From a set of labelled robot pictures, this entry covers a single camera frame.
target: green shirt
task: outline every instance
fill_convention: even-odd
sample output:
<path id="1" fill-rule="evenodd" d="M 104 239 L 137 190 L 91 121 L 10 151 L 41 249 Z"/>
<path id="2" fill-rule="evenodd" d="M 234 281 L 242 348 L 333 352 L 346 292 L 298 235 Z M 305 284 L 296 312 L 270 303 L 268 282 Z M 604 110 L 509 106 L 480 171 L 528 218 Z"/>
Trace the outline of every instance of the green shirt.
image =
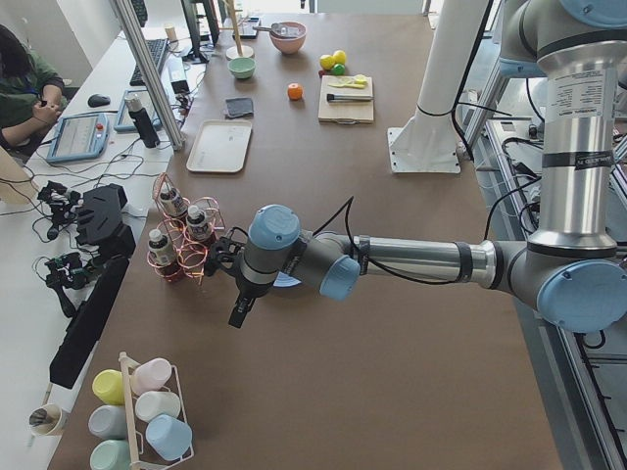
<path id="1" fill-rule="evenodd" d="M 39 101 L 43 87 L 59 74 L 35 52 L 28 51 L 32 71 L 27 76 L 0 78 L 0 128 L 11 127 L 32 118 L 32 107 Z M 67 104 L 64 98 L 61 108 Z"/>

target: brown table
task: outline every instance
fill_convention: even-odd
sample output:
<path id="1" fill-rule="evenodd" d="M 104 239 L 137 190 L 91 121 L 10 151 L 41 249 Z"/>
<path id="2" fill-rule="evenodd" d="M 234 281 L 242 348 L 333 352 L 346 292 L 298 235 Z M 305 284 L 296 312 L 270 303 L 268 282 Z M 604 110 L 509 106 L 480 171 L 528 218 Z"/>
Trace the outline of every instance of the brown table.
<path id="1" fill-rule="evenodd" d="M 286 17 L 266 18 L 266 23 Z M 228 226 L 255 210 L 291 207 L 316 228 L 351 195 L 356 234 L 480 241 L 485 205 L 471 164 L 461 175 L 393 174 L 386 130 L 412 115 L 430 47 L 418 16 L 303 16 L 307 42 L 281 56 L 252 43 L 257 71 L 235 81 L 213 58 L 184 126 L 191 148 L 224 99 L 251 96 L 254 130 L 244 169 L 192 174 L 186 153 L 169 175 L 185 196 L 211 195 Z M 222 52 L 232 45 L 220 39 Z M 318 123 L 317 58 L 348 53 L 374 79 L 375 123 Z M 299 81 L 305 100 L 286 85 Z M 156 224 L 152 214 L 147 228 Z M 343 231 L 338 221 L 333 229 Z M 76 401 L 51 469 L 86 468 L 98 444 L 86 429 L 99 405 L 89 384 L 120 351 L 179 367 L 196 455 L 185 469 L 561 468 L 511 298 L 474 285 L 425 287 L 365 276 L 348 300 L 299 286 L 259 299 L 241 330 L 227 326 L 237 296 L 224 274 L 168 285 L 145 262 L 146 234 Z"/>

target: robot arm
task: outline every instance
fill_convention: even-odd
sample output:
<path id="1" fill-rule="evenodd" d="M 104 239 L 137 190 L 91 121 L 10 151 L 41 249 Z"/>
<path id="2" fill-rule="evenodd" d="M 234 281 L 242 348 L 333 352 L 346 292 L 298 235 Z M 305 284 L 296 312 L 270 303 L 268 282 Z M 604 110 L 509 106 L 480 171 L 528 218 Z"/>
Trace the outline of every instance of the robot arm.
<path id="1" fill-rule="evenodd" d="M 627 56 L 627 3 L 506 0 L 505 8 L 503 70 L 528 75 L 537 63 L 548 77 L 540 226 L 528 242 L 313 237 L 289 209 L 268 206 L 229 268 L 241 293 L 231 324 L 241 326 L 279 270 L 338 300 L 366 273 L 430 284 L 472 281 L 508 292 L 579 333 L 602 330 L 625 314 L 627 274 L 613 262 L 605 198 L 617 67 Z"/>

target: white desk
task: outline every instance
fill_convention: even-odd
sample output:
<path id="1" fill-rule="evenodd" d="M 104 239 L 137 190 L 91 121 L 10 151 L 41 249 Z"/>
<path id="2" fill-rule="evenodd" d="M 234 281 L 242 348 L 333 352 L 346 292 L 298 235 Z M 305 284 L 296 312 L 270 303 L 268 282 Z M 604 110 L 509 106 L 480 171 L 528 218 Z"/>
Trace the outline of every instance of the white desk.
<path id="1" fill-rule="evenodd" d="M 164 31 L 162 28 L 155 28 L 146 32 L 147 37 L 151 34 L 164 36 Z M 128 81 L 134 66 L 135 61 L 126 41 L 121 38 L 114 40 L 93 73 L 72 99 L 64 116 L 117 110 L 123 91 L 130 88 Z M 188 72 L 190 88 L 196 86 L 196 77 L 203 69 L 204 67 L 200 66 Z M 165 86 L 173 102 L 173 93 L 167 81 Z M 111 105 L 95 110 L 88 108 L 87 98 L 94 93 L 110 96 Z M 108 114 L 108 116 L 111 125 L 115 115 Z M 158 149 L 146 149 L 141 141 L 134 145 L 132 154 L 145 159 L 138 172 L 157 174 L 166 170 L 173 150 L 168 144 L 166 134 L 160 131 L 159 135 L 163 143 Z M 81 171 L 98 164 L 80 175 L 68 174 L 65 169 L 48 165 L 43 160 L 48 152 L 47 146 L 39 150 L 39 155 L 33 155 L 27 166 L 37 175 L 35 182 L 39 187 L 45 186 L 50 179 L 75 187 L 77 191 L 83 193 L 92 189 L 94 184 L 93 182 L 81 184 L 84 183 L 85 178 L 98 177 L 107 167 L 106 163 L 128 147 L 137 137 L 137 133 L 117 134 L 111 125 L 109 144 L 103 156 L 92 161 L 64 164 L 72 171 Z M 107 172 L 131 173 L 137 163 L 137 158 L 128 157 L 124 162 L 111 164 Z M 102 183 L 121 185 L 129 203 L 145 214 L 153 204 L 151 199 L 153 181 L 153 177 L 133 176 L 128 180 L 104 178 Z M 31 207 L 9 206 L 0 202 L 0 213 L 24 211 L 29 208 Z M 72 245 L 75 246 L 73 239 L 75 230 L 72 228 L 71 234 L 62 231 L 57 240 L 43 244 L 31 229 L 31 224 L 40 216 L 37 211 L 0 216 L 0 246 L 2 246 L 4 267 L 0 284 L 3 304 L 0 310 L 2 322 L 0 373 L 3 377 L 3 390 L 0 395 L 3 402 L 3 425 L 0 426 L 0 455 L 2 455 L 0 466 L 2 468 L 29 470 L 46 468 L 59 441 L 56 437 L 32 440 L 27 428 L 27 418 L 30 412 L 38 407 L 43 399 L 49 379 L 48 366 L 63 341 L 69 323 L 61 312 L 57 296 L 35 275 L 31 265 L 38 257 L 51 258 L 74 251 L 70 242 L 72 240 Z M 125 223 L 131 226 L 137 239 L 143 228 L 144 219 L 126 216 Z M 49 226 L 49 222 L 45 220 L 36 225 L 44 238 Z M 138 246 L 135 255 L 142 257 L 144 254 L 145 247 Z M 40 263 L 39 272 L 44 276 L 45 270 L 43 263 Z M 78 292 L 71 290 L 66 292 L 74 304 L 78 305 L 87 297 L 89 288 Z M 54 386 L 49 401 L 72 410 L 81 382 L 82 376 L 78 378 L 71 391 Z"/>

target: cutting board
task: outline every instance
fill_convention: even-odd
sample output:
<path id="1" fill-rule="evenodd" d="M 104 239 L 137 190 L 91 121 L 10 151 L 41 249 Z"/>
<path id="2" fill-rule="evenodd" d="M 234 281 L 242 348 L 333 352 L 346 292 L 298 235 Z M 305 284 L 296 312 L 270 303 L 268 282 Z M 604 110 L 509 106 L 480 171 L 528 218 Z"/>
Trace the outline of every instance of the cutting board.
<path id="1" fill-rule="evenodd" d="M 329 83 L 338 83 L 346 76 L 323 75 L 320 84 L 320 102 L 317 111 L 317 118 L 320 121 L 332 122 L 374 122 L 374 100 L 366 102 L 348 102 L 348 103 L 328 103 L 326 101 L 327 93 L 342 95 L 364 95 L 374 96 L 372 88 L 372 77 L 366 78 L 367 84 L 365 88 L 337 88 L 330 86 Z"/>

